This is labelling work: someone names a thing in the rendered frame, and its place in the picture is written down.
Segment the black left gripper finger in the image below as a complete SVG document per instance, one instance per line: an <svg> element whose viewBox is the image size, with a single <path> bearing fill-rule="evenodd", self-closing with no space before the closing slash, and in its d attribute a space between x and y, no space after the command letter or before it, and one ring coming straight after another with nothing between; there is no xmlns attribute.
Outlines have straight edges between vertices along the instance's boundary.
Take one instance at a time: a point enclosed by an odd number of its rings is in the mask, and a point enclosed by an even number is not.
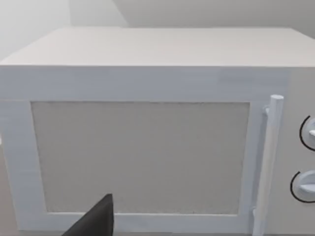
<svg viewBox="0 0 315 236"><path fill-rule="evenodd" d="M113 236L113 195L106 194L61 236Z"/></svg>

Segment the pale microwave door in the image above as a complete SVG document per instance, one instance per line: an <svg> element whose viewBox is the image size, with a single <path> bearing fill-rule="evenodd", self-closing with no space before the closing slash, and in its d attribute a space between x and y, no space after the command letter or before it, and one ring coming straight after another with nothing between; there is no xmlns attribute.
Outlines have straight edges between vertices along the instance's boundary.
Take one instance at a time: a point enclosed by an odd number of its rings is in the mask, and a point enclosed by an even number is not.
<svg viewBox="0 0 315 236"><path fill-rule="evenodd" d="M111 192L118 232L250 233L262 108L290 72L0 65L18 229L64 231Z"/></svg>

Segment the pale microwave oven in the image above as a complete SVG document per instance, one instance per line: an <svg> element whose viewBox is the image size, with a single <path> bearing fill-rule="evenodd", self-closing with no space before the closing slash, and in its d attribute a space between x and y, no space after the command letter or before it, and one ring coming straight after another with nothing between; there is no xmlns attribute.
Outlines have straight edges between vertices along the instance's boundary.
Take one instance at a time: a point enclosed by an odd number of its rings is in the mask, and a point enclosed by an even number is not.
<svg viewBox="0 0 315 236"><path fill-rule="evenodd" d="M0 65L65 66L258 66L290 69L283 101L264 235L315 236L315 204L290 193L298 172L315 170L315 152L299 139L307 117L315 118L315 40L292 29L58 29L8 56ZM256 206L267 114L254 169ZM207 235L250 233L203 233ZM198 233L172 233L193 235Z"/></svg>

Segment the pale microwave knob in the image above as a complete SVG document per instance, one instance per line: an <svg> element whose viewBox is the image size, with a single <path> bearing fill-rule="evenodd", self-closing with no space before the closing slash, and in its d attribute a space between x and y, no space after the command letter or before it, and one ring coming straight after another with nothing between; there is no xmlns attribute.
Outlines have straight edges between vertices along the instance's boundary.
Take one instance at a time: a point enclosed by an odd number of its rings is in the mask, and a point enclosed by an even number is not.
<svg viewBox="0 0 315 236"><path fill-rule="evenodd" d="M299 139L306 149L315 152L315 118L307 116L302 121L299 129Z"/></svg>
<svg viewBox="0 0 315 236"><path fill-rule="evenodd" d="M298 202L315 204L315 170L298 171L290 181L290 193Z"/></svg>

